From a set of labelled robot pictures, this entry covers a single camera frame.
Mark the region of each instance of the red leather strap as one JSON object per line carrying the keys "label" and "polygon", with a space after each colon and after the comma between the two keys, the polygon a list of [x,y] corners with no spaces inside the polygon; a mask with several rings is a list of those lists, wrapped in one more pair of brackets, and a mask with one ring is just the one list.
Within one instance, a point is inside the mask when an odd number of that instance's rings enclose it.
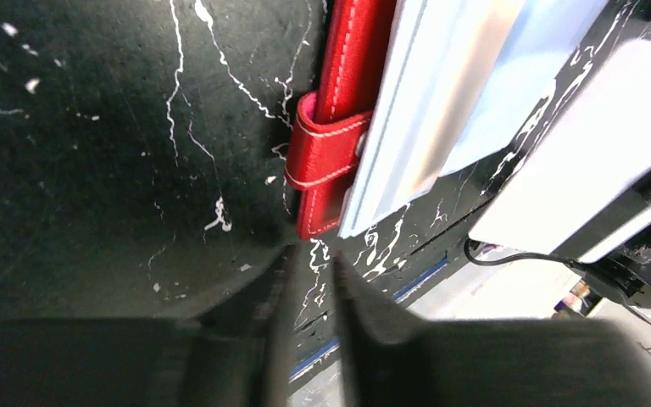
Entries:
{"label": "red leather strap", "polygon": [[303,191],[297,232],[338,225],[355,153],[376,106],[397,0],[336,0],[320,88],[298,103],[286,178]]}
{"label": "red leather strap", "polygon": [[313,121],[316,96],[316,92],[311,92],[298,102],[296,125],[288,147],[286,178],[300,190],[308,190],[353,169],[358,161],[356,149],[370,123],[369,112],[319,125]]}

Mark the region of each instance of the black speckled surface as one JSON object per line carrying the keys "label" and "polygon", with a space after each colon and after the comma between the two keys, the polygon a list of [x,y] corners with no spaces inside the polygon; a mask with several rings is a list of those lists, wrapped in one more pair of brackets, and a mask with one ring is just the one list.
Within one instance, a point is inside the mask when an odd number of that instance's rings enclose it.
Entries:
{"label": "black speckled surface", "polygon": [[[329,7],[0,2],[0,318],[192,315],[294,241],[282,156]],[[613,46],[651,38],[648,7],[613,1],[504,151],[361,237],[305,243],[297,326],[322,327],[301,359],[330,340],[330,255],[388,293],[413,281],[432,263],[410,255],[499,190]]]}

